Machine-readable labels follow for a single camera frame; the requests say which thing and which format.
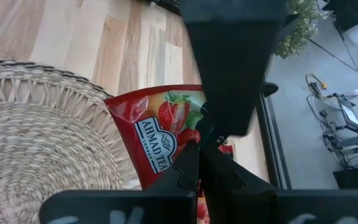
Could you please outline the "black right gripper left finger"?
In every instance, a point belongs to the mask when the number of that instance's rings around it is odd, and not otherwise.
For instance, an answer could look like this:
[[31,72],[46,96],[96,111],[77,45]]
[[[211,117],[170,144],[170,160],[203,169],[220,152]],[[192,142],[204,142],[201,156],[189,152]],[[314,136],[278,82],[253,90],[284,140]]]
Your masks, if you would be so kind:
[[41,206],[41,223],[196,223],[200,150],[189,142],[145,190],[65,190]]

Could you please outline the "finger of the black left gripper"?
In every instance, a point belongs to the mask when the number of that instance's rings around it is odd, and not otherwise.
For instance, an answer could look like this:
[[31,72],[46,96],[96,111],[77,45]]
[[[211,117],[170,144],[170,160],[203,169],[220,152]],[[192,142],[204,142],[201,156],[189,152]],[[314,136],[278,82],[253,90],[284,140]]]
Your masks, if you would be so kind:
[[245,136],[281,23],[189,22],[193,54],[215,128]]

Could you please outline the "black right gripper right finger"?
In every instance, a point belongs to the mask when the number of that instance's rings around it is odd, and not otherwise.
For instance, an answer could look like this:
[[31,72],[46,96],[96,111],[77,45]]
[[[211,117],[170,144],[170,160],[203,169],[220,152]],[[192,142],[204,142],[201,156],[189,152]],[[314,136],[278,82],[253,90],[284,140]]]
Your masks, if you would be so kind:
[[284,190],[216,148],[201,150],[211,223],[358,223],[358,190]]

